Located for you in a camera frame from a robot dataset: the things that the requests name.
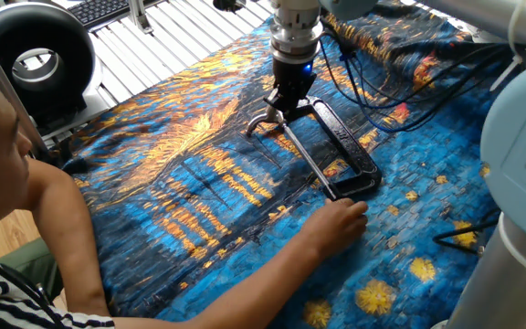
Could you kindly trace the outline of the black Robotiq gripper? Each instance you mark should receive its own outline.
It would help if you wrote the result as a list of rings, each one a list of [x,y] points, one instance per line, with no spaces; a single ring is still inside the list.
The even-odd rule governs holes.
[[[313,61],[293,64],[274,58],[273,74],[274,89],[264,99],[267,104],[266,118],[294,122],[307,116],[310,113],[310,101],[304,98],[316,79]]]

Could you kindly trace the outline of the person's right hand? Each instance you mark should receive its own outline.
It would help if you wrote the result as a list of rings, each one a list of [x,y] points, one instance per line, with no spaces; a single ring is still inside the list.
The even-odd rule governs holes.
[[[345,250],[364,234],[367,210],[364,201],[328,200],[307,219],[297,237],[319,260],[325,260]]]

